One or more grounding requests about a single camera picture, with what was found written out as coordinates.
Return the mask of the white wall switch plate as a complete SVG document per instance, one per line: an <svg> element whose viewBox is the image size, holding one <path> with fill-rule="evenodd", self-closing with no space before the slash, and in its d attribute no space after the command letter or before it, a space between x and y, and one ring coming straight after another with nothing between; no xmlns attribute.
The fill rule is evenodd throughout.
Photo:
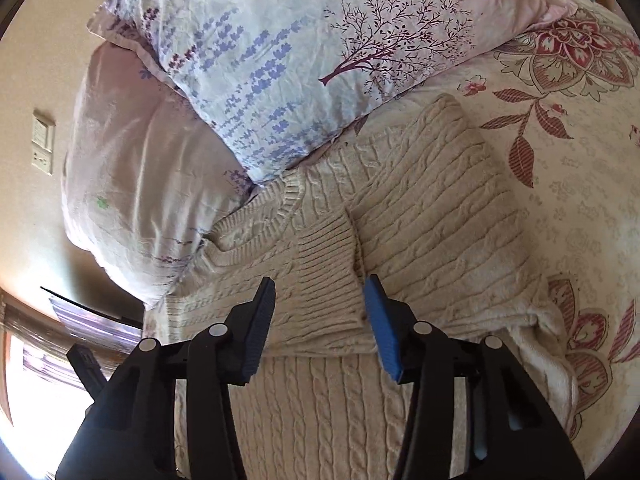
<svg viewBox="0 0 640 480"><path fill-rule="evenodd" d="M39 112L32 113L32 142L52 153L54 147L55 123Z"/></svg>

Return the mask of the pink plain pillow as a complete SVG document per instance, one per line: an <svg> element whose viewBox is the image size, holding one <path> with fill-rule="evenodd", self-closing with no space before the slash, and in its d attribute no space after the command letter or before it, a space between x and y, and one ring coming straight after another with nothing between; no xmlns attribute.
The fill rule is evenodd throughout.
<svg viewBox="0 0 640 480"><path fill-rule="evenodd" d="M68 239L152 309L254 184L190 103L129 50L91 55L62 171Z"/></svg>

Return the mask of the lavender tree print pillow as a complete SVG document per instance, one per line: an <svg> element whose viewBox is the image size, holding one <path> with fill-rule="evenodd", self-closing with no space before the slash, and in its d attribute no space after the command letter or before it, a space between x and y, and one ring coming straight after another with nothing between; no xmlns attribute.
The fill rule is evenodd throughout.
<svg viewBox="0 0 640 480"><path fill-rule="evenodd" d="M134 51L264 183L427 78L573 11L565 0L105 0L88 27Z"/></svg>

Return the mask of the cream cable-knit sweater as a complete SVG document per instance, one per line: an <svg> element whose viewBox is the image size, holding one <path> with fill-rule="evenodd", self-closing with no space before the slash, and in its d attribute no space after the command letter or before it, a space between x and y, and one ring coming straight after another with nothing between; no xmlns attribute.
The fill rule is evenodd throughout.
<svg viewBox="0 0 640 480"><path fill-rule="evenodd" d="M525 244L518 204L456 99L368 120L213 226L152 313L166 344L277 289L262 362L230 393L252 479L387 479L409 390L382 370L362 299L387 295L450 336L503 338L561 424L577 404L566 330Z"/></svg>

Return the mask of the floral cream bedspread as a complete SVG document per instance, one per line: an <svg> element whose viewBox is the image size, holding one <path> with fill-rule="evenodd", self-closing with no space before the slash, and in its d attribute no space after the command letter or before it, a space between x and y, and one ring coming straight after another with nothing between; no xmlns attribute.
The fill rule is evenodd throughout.
<svg viewBox="0 0 640 480"><path fill-rule="evenodd" d="M454 96L509 179L577 376L570 438L587 474L639 406L639 40L590 0L360 119L404 122Z"/></svg>

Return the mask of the purple striped curtain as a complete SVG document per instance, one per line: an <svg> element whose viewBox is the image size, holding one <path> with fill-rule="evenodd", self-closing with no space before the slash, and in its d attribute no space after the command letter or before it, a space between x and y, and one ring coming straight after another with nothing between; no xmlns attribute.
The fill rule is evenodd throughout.
<svg viewBox="0 0 640 480"><path fill-rule="evenodd" d="M25 322L25 340L54 358L68 364L67 351L74 344L89 349L110 378L116 367L124 362L128 354L142 338L142 325L129 318L105 315L52 292L50 305L60 327L47 326L41 322Z"/></svg>

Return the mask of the white wall power socket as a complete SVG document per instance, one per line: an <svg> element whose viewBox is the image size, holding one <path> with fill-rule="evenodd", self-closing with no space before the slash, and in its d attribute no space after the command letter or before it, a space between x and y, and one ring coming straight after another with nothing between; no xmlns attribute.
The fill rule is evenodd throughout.
<svg viewBox="0 0 640 480"><path fill-rule="evenodd" d="M53 174L52 153L37 144L32 144L32 166L50 176Z"/></svg>

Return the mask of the dark wooden window frame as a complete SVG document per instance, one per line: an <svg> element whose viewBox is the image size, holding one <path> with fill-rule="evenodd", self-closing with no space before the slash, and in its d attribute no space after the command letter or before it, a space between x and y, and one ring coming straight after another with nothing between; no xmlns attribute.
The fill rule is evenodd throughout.
<svg viewBox="0 0 640 480"><path fill-rule="evenodd" d="M96 332L69 330L61 322L27 307L5 290L1 291L1 327L66 365L70 364L67 352L74 344L80 344L92 351L106 376L110 376L130 352L113 338L99 341Z"/></svg>

